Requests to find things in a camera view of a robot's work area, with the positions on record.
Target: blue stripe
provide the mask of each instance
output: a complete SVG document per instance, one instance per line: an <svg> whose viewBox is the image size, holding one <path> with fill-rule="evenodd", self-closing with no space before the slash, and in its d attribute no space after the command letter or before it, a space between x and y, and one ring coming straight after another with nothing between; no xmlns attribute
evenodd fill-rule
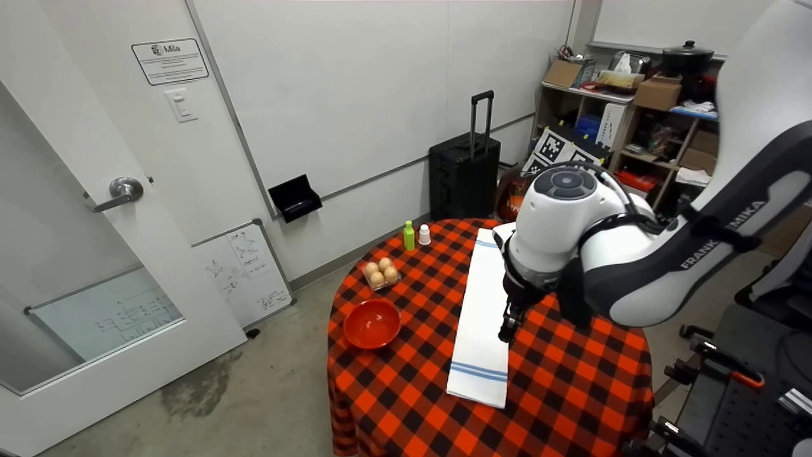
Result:
<svg viewBox="0 0 812 457"><path fill-rule="evenodd" d="M455 362L454 360L451 361L451 365L452 365L452 367L456 365L456 366L459 366L459 367L462 367L462 368L467 368L469 370L476 370L478 372L489 373L489 374L492 374L492 375L505 376L505 378L508 377L508 374L506 372L501 372L499 370L489 370L489 369L486 369L486 368L478 367L476 365L469 365L467 363Z"/></svg>
<svg viewBox="0 0 812 457"><path fill-rule="evenodd" d="M491 243L488 243L488 242L481 242L481 241L477 240L477 244L479 246L495 247L497 249L499 248L499 246L496 246L496 243L491 244Z"/></svg>
<svg viewBox="0 0 812 457"><path fill-rule="evenodd" d="M486 375L484 373L475 372L474 370L468 370L467 368L460 368L460 367L457 367L457 366L451 366L451 369L456 371L456 372L461 372L461 373L469 374L471 376L476 376L476 377L481 377L481 378L484 378L484 379L489 379L491 381L508 382L508 379L506 377L498 377L498 376Z"/></svg>

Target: franka emika robot arm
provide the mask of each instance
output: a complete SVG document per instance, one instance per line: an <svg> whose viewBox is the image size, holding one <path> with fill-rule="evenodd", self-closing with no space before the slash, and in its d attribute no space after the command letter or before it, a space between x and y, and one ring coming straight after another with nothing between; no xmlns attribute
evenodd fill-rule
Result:
<svg viewBox="0 0 812 457"><path fill-rule="evenodd" d="M745 34L719 76L713 180L660 233L646 201L599 168L557 163L536 177L516 231L497 240L507 292L499 338L512 342L527 310L554 292L576 324L592 312L634 327L663 322L808 200L811 46L812 0L778 0Z"/></svg>

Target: green bottle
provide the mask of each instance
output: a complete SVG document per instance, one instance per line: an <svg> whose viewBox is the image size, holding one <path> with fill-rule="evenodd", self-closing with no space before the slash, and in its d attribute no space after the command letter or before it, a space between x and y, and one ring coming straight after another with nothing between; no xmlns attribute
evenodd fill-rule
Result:
<svg viewBox="0 0 812 457"><path fill-rule="evenodd" d="M404 228L404 247L406 250L414 250L414 228L412 228L412 221L406 221Z"/></svg>

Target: black suitcase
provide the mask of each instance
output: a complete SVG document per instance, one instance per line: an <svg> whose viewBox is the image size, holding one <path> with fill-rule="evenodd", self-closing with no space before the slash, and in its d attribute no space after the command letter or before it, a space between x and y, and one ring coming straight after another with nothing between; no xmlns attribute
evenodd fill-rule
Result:
<svg viewBox="0 0 812 457"><path fill-rule="evenodd" d="M477 104L488 99L485 134L476 133ZM494 212L502 144L490 137L494 91L471 97L471 131L429 148L431 219L481 217Z"/></svg>

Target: door lever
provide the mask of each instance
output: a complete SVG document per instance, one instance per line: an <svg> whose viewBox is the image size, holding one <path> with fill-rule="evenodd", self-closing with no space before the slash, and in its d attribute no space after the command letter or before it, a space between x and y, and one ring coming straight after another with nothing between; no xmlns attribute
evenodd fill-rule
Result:
<svg viewBox="0 0 812 457"><path fill-rule="evenodd" d="M111 200L107 200L99 205L85 203L85 206L92 212L102 212L111 208L120 207L124 203L135 202L143 195L144 186L141 185L136 178L121 176L119 178L115 178L110 183ZM84 197L90 198L90 195L85 192Z"/></svg>

